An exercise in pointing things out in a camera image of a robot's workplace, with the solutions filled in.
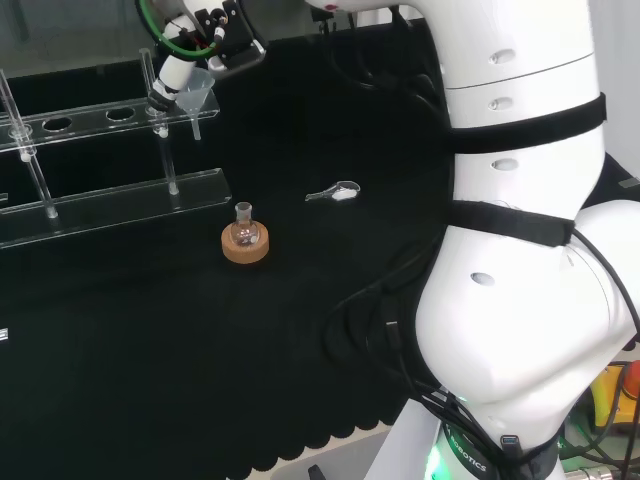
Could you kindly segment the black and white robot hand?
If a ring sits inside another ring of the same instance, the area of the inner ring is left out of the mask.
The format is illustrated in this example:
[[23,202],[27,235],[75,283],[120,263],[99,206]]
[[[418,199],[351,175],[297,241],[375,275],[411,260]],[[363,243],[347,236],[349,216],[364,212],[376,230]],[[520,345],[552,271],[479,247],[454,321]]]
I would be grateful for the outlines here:
[[262,62],[261,40],[239,1],[136,1],[141,23],[164,63],[148,93],[151,108],[167,112],[186,88],[194,68],[223,79]]

